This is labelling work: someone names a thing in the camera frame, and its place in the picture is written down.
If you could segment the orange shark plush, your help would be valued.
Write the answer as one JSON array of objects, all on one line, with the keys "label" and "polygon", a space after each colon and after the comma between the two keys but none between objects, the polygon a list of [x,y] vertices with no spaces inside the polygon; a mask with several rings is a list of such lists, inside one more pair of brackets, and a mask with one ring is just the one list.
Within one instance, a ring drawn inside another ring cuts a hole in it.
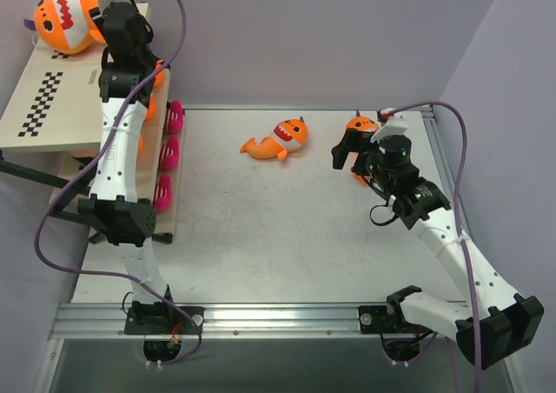
[{"label": "orange shark plush", "polygon": [[308,136],[308,125],[304,118],[291,118],[279,122],[272,133],[259,143],[251,137],[240,148],[240,153],[262,161],[283,161],[290,153],[300,150],[307,143]]},{"label": "orange shark plush", "polygon": [[[375,133],[380,128],[380,125],[375,120],[364,117],[359,110],[355,112],[355,117],[349,120],[345,126],[345,130],[356,129],[362,132]],[[352,172],[353,177],[360,182],[363,186],[367,186],[370,176],[361,176],[355,171]]]},{"label": "orange shark plush", "polygon": [[23,25],[51,49],[74,55],[93,43],[105,44],[89,14],[97,6],[97,0],[40,0],[33,17],[24,19]]}]

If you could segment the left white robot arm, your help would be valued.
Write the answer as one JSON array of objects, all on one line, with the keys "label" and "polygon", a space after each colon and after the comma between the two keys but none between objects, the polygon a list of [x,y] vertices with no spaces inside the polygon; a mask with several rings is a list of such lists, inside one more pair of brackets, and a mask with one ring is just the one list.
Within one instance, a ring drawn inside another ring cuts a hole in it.
[{"label": "left white robot arm", "polygon": [[149,47],[153,34],[132,0],[90,15],[106,43],[98,80],[103,130],[96,177],[78,211],[117,248],[133,278],[129,317],[165,333],[175,325],[175,311],[166,304],[169,286],[153,251],[156,211],[136,192],[139,137],[157,64]]}]

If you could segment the white pink glasses plush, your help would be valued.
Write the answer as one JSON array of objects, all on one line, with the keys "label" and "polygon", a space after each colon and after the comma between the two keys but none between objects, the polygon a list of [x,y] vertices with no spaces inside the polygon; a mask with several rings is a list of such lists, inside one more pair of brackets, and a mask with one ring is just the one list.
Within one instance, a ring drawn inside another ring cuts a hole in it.
[{"label": "white pink glasses plush", "polygon": [[160,148],[159,170],[171,171],[179,164],[180,144],[176,136],[170,136]]},{"label": "white pink glasses plush", "polygon": [[172,201],[172,179],[169,174],[162,174],[155,186],[153,206],[158,213],[163,213],[170,208]]}]

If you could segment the black haired doll plush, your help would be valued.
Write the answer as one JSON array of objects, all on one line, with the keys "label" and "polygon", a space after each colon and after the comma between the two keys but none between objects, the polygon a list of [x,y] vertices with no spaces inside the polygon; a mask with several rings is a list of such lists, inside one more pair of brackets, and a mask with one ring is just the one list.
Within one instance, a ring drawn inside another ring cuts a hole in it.
[{"label": "black haired doll plush", "polygon": [[138,142],[137,142],[137,156],[138,157],[142,154],[143,146],[144,146],[144,139],[143,139],[142,134],[140,134],[140,136],[138,137]]},{"label": "black haired doll plush", "polygon": [[155,67],[156,76],[155,76],[155,81],[154,81],[154,85],[153,85],[154,88],[158,88],[164,82],[165,70],[161,69],[163,64],[164,64],[163,60],[158,60],[157,61],[157,64],[156,64],[156,67]]},{"label": "black haired doll plush", "polygon": [[151,122],[155,118],[155,116],[156,116],[156,99],[154,95],[151,95],[149,98],[149,105],[148,105],[145,121]]}]

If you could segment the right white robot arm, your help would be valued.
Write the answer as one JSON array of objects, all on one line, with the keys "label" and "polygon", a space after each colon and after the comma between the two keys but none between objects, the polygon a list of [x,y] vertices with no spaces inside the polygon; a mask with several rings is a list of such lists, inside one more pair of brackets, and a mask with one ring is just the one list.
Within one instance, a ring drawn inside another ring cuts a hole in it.
[{"label": "right white robot arm", "polygon": [[356,154],[353,173],[369,177],[369,187],[428,247],[465,299],[448,303],[410,285],[387,297],[381,325],[396,331],[421,326],[446,336],[469,363],[485,370],[532,342],[544,307],[536,296],[522,296],[457,230],[450,202],[412,164],[411,149],[404,135],[376,140],[370,132],[348,129],[331,150],[336,170]]}]

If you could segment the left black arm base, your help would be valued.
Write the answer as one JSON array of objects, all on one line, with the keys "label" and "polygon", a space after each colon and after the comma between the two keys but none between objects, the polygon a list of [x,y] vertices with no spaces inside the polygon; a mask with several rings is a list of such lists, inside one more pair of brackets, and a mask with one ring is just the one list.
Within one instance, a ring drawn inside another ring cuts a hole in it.
[{"label": "left black arm base", "polygon": [[205,309],[197,305],[180,306],[180,309],[195,323],[192,324],[183,314],[165,303],[133,302],[126,312],[125,335],[162,336],[161,340],[149,338],[143,341],[142,352],[148,363],[158,367],[173,363],[182,350],[179,336],[198,336],[202,332]]}]

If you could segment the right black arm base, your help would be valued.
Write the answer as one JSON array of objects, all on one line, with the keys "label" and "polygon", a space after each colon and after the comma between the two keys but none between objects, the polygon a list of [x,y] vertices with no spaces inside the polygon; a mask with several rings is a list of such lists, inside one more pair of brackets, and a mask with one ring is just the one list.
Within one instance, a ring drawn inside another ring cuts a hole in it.
[{"label": "right black arm base", "polygon": [[360,333],[378,335],[386,358],[393,366],[408,367],[417,361],[436,338],[436,333],[422,325],[409,323],[400,304],[422,289],[414,285],[397,290],[385,303],[360,305],[357,309]]}]

